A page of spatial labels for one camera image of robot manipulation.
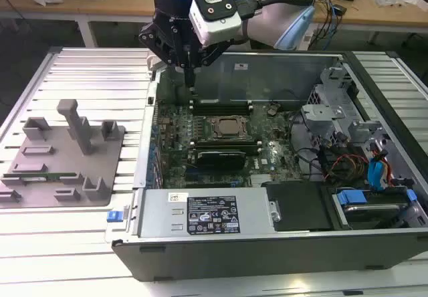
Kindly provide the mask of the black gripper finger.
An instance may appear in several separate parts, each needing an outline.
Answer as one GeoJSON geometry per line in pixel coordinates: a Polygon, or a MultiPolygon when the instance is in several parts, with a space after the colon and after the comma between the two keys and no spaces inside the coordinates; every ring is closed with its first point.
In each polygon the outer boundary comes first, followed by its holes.
{"type": "Polygon", "coordinates": [[[168,23],[164,29],[150,23],[141,29],[138,38],[166,65],[181,69],[184,73],[185,86],[190,87],[189,54],[177,23],[168,23]]]}
{"type": "Polygon", "coordinates": [[[223,52],[231,46],[231,40],[215,43],[208,47],[202,47],[197,44],[199,49],[193,49],[189,54],[190,68],[189,68],[189,89],[195,91],[196,72],[203,66],[211,65],[223,52]]]}

